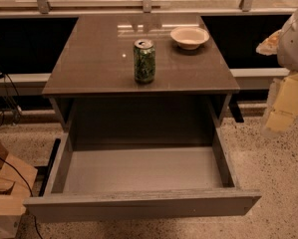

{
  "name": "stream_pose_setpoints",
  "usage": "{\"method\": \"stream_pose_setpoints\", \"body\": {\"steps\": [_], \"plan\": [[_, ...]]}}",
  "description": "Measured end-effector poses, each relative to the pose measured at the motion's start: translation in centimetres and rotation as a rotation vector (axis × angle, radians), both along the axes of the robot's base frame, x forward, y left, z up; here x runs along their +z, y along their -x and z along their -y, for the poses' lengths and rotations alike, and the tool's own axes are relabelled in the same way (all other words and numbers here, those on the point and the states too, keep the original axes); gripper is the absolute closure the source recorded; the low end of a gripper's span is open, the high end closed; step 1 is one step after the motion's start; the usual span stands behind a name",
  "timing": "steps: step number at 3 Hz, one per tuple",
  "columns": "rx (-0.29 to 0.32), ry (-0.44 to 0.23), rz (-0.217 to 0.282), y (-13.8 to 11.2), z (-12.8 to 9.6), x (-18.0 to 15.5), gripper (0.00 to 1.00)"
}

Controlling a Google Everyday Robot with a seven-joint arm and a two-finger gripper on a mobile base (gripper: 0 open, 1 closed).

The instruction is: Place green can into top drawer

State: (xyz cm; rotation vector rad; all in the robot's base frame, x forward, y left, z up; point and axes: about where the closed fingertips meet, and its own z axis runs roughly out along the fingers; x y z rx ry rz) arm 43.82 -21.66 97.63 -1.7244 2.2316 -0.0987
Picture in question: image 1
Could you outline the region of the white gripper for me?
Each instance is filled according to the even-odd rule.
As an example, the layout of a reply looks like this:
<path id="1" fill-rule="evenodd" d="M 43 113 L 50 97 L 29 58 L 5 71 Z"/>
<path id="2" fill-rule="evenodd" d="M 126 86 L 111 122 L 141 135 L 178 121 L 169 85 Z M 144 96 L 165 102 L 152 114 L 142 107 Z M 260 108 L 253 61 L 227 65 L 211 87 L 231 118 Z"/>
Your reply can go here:
<path id="1" fill-rule="evenodd" d="M 256 52 L 260 55 L 277 54 L 280 66 L 298 72 L 298 9 L 277 30 L 261 42 Z M 277 137 L 298 117 L 298 73 L 284 79 L 274 79 L 270 85 L 267 108 L 262 118 L 261 133 Z"/>

